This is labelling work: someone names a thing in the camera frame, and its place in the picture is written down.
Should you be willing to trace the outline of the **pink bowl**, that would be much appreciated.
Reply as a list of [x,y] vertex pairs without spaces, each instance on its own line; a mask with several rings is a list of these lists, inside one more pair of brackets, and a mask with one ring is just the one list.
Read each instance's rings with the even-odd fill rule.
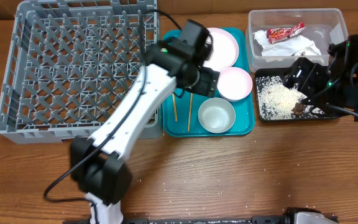
[[250,74],[242,68],[230,67],[220,73],[218,92],[227,101],[239,101],[248,97],[253,88]]

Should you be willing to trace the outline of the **brown food scrap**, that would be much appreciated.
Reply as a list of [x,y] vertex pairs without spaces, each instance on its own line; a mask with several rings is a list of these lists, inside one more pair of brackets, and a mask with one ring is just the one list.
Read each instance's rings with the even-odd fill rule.
[[302,103],[295,103],[294,108],[291,110],[295,116],[301,116],[306,109],[306,105]]

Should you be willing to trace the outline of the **white napkin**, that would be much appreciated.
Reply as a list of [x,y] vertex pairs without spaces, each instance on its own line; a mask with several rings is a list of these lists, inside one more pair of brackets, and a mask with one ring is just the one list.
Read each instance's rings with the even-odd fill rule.
[[254,40],[262,46],[262,56],[314,56],[321,55],[315,42],[298,35],[294,38],[271,44],[267,38],[266,30],[259,30],[254,33]]

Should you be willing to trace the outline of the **red snack wrapper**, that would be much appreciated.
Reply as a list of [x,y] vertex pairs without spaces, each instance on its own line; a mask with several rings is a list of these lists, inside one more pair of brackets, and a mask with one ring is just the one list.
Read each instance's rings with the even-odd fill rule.
[[282,42],[284,40],[290,39],[299,35],[305,25],[303,22],[300,22],[298,25],[292,28],[270,28],[267,30],[267,39],[270,44],[275,44],[277,42]]

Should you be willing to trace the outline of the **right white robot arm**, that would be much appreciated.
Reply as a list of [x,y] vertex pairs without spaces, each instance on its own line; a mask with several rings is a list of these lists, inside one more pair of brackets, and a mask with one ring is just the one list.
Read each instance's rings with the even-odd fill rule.
[[358,124],[358,34],[330,44],[328,54],[333,58],[328,66],[300,57],[280,76],[282,83],[306,95],[302,104],[327,116],[351,115]]

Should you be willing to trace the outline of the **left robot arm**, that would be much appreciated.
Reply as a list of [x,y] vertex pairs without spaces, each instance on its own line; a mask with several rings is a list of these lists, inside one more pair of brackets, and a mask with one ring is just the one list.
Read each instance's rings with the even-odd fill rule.
[[212,97],[219,73],[204,67],[212,37],[170,37],[143,54],[138,77],[108,120],[90,137],[70,144],[71,178],[86,196],[90,223],[122,223],[121,199],[132,174],[126,165],[152,113],[177,88]]

